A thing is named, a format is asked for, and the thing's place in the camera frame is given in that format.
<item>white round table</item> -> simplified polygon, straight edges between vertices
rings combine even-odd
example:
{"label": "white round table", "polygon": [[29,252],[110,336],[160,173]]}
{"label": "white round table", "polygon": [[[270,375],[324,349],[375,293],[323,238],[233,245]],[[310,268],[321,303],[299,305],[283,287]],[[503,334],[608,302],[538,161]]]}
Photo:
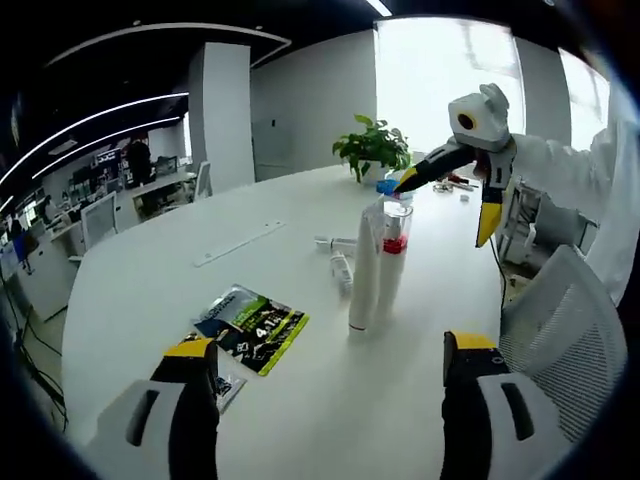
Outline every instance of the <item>white round table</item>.
{"label": "white round table", "polygon": [[[389,327],[349,341],[349,305],[314,235],[354,237],[377,194],[343,167],[308,171],[182,207],[112,237],[83,258],[63,339],[68,436],[81,446],[100,412],[233,283],[311,315],[268,376],[220,353],[248,378],[222,415],[220,478],[437,478],[444,452],[443,332],[497,340],[500,281],[491,246],[476,249],[480,188],[414,197],[400,292]],[[196,268],[264,223],[285,227]]]}

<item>floor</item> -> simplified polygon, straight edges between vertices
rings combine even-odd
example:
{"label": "floor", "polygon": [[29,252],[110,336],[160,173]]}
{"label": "floor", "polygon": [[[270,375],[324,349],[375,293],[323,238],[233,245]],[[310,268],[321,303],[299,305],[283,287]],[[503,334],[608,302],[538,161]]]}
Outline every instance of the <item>floor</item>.
{"label": "floor", "polygon": [[[58,352],[62,352],[62,333],[64,331],[66,316],[66,309],[62,310],[60,313],[44,323],[40,319],[32,316],[29,319],[29,324],[33,327],[35,335],[37,335],[38,338],[55,348]],[[30,329],[26,330],[24,336],[25,348],[29,352],[29,355],[33,359],[36,367],[50,376],[58,385],[62,386],[61,357],[41,343],[35,335]],[[35,383],[32,383],[32,387],[33,394],[38,404],[42,407],[44,415],[47,418],[51,418],[53,425],[62,432],[64,430],[63,415],[55,407],[44,391],[42,391]]]}

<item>ceiling light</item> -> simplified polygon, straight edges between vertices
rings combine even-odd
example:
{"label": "ceiling light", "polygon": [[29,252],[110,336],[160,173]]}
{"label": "ceiling light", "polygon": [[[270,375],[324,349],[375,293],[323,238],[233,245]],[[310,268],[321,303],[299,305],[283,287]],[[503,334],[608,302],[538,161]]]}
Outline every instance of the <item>ceiling light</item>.
{"label": "ceiling light", "polygon": [[11,195],[9,198],[7,198],[7,201],[2,204],[2,206],[0,207],[0,213],[4,210],[4,208],[7,205],[9,205],[9,202],[11,202],[11,200],[13,200],[13,195]]}
{"label": "ceiling light", "polygon": [[142,100],[136,100],[135,102],[125,103],[124,105],[119,105],[117,107],[109,108],[107,110],[103,110],[102,112],[94,113],[93,115],[90,115],[87,118],[83,118],[82,120],[80,120],[80,121],[78,121],[78,122],[76,122],[76,123],[74,123],[72,125],[69,125],[68,127],[63,128],[59,132],[54,133],[49,138],[43,140],[38,145],[33,147],[31,150],[29,150],[20,160],[18,160],[7,171],[7,173],[5,173],[2,176],[2,178],[0,178],[0,185],[2,185],[4,183],[4,181],[7,179],[7,177],[9,177],[9,175],[11,175],[16,168],[18,168],[20,165],[22,165],[22,162],[24,162],[27,158],[29,158],[35,152],[40,150],[44,145],[49,143],[54,138],[58,138],[60,135],[68,132],[72,128],[77,127],[78,125],[82,125],[83,123],[89,122],[89,121],[93,120],[94,118],[101,117],[102,115],[106,115],[107,113],[111,113],[111,112],[115,112],[115,111],[118,111],[118,110],[122,110],[123,108],[133,107],[134,105],[140,105],[141,103],[154,102],[156,100],[164,100],[164,99],[167,99],[167,98],[174,98],[174,97],[186,97],[187,95],[189,95],[189,92],[170,93],[168,95],[160,95],[159,97],[143,98]]}
{"label": "ceiling light", "polygon": [[371,5],[373,8],[375,8],[378,11],[378,13],[383,17],[391,16],[391,12],[389,11],[389,9],[385,7],[380,0],[367,0],[367,3],[369,3],[369,5]]}
{"label": "ceiling light", "polygon": [[44,167],[42,170],[40,170],[38,173],[36,173],[34,176],[32,176],[31,179],[32,180],[35,179],[38,175],[41,175],[42,173],[46,172],[51,167],[53,167],[54,165],[60,163],[64,159],[70,157],[71,155],[73,155],[75,153],[78,153],[80,150],[84,150],[85,148],[88,148],[88,147],[90,147],[92,145],[95,145],[96,143],[103,142],[104,140],[108,140],[108,139],[110,139],[112,137],[117,137],[118,135],[122,135],[123,133],[127,133],[127,132],[130,132],[132,130],[137,130],[138,128],[150,127],[151,125],[157,125],[159,123],[164,123],[164,122],[171,122],[173,120],[180,120],[180,117],[171,117],[171,118],[165,118],[164,120],[156,120],[155,122],[143,123],[142,125],[138,125],[137,127],[131,127],[131,128],[127,128],[125,130],[120,130],[119,132],[112,133],[110,135],[107,135],[106,137],[102,137],[102,138],[99,138],[98,140],[94,140],[93,142],[89,142],[86,145],[83,145],[80,148],[76,148],[72,152],[69,152],[66,155],[61,156],[55,162],[50,163],[49,165]]}

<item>booklet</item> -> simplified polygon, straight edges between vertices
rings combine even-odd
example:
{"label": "booklet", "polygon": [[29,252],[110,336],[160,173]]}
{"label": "booklet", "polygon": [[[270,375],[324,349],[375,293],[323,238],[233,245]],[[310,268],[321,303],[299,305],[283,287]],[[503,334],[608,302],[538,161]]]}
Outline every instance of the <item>booklet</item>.
{"label": "booklet", "polygon": [[195,322],[198,331],[243,365],[267,375],[309,315],[233,285]]}

